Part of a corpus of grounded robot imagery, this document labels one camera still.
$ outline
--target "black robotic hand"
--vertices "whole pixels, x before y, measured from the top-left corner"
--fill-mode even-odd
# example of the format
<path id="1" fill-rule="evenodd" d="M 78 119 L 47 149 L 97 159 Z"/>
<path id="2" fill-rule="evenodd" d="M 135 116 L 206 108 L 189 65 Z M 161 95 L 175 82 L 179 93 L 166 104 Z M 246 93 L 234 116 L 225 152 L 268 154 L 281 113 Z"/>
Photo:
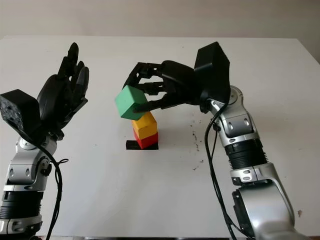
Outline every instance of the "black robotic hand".
<path id="1" fill-rule="evenodd" d="M 73 43 L 58 73 L 49 77 L 37 99 L 19 89 L 0 95 L 2 118 L 26 141 L 39 144 L 48 134 L 62 140 L 62 128 L 88 101 L 89 69 L 82 61 L 77 64 L 78 53 Z"/>
<path id="2" fill-rule="evenodd" d="M 214 42 L 198 50 L 194 69 L 170 60 L 162 64 L 138 62 L 123 87 L 129 85 L 148 95 L 166 92 L 163 98 L 136 107 L 137 113 L 180 104 L 200 105 L 200 110 L 206 113 L 208 99 L 229 102 L 229 65 L 219 43 Z M 163 82 L 139 83 L 152 76 L 162 78 Z"/>

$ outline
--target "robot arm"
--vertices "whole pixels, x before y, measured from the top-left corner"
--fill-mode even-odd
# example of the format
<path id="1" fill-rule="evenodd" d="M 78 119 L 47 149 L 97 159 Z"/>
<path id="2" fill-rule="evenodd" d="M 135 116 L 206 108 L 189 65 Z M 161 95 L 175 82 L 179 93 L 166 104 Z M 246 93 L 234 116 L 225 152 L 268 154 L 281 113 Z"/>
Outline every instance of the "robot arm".
<path id="1" fill-rule="evenodd" d="M 221 103 L 211 100 L 213 114 Z M 306 240 L 295 228 L 294 211 L 275 166 L 267 161 L 258 131 L 243 105 L 242 92 L 231 86 L 228 106 L 217 120 L 229 157 L 234 211 L 241 230 L 257 240 Z"/>
<path id="2" fill-rule="evenodd" d="M 16 154 L 10 161 L 3 189 L 1 239 L 5 236 L 5 239 L 29 240 L 39 231 L 41 200 L 52 164 L 56 168 L 55 177 L 60 181 L 57 204 L 61 200 L 59 164 L 66 160 L 53 162 L 52 155 L 57 141 L 64 137 L 62 128 L 88 101 L 85 94 L 89 69 L 82 61 L 77 64 L 78 52 L 77 44 L 73 43 L 58 74 L 49 77 L 37 99 L 19 89 L 0 95 L 2 118 L 21 136 L 16 142 Z"/>
<path id="3" fill-rule="evenodd" d="M 141 78 L 152 76 L 161 77 L 163 83 L 139 84 Z M 241 231 L 256 240 L 309 239 L 294 228 L 291 203 L 275 166 L 267 161 L 255 123 L 244 108 L 242 92 L 230 86 L 229 60 L 217 42 L 198 50 L 194 69 L 168 60 L 162 64 L 139 62 L 125 85 L 149 95 L 167 92 L 162 99 L 137 106 L 135 112 L 179 104 L 199 105 L 201 112 L 213 115 L 222 111 L 215 123 L 229 157 L 232 183 L 240 186 L 232 197 Z"/>

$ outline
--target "yellow cube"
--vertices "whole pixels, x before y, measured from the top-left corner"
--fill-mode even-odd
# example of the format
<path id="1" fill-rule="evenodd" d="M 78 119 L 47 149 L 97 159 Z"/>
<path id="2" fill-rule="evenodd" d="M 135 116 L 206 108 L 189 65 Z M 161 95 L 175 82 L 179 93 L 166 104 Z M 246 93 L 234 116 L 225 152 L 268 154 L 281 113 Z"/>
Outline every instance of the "yellow cube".
<path id="1" fill-rule="evenodd" d="M 157 122 L 151 112 L 147 112 L 139 120 L 132 120 L 132 126 L 139 139 L 145 139 L 157 133 Z"/>

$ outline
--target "ribbed black cylinder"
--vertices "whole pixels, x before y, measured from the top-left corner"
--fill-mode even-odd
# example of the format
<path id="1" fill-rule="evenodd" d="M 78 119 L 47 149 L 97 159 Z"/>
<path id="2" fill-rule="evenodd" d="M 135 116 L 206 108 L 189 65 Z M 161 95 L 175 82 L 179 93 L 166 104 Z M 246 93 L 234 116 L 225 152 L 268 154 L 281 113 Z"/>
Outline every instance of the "ribbed black cylinder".
<path id="1" fill-rule="evenodd" d="M 5 191 L 0 219 L 22 219 L 40 214 L 42 191 Z"/>
<path id="2" fill-rule="evenodd" d="M 266 164 L 267 157 L 260 139 L 250 139 L 226 146 L 225 152 L 233 170 Z"/>

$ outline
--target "red cube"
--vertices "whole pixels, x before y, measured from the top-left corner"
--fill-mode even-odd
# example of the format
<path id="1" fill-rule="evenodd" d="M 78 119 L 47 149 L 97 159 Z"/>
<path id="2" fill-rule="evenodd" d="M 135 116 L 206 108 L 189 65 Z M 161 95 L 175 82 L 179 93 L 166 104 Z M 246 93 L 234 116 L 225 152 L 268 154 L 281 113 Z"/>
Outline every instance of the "red cube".
<path id="1" fill-rule="evenodd" d="M 151 145 L 156 144 L 158 142 L 158 133 L 148 136 L 144 139 L 139 139 L 138 135 L 136 134 L 136 131 L 133 130 L 133 132 L 134 132 L 134 137 L 141 149 L 150 147 Z"/>

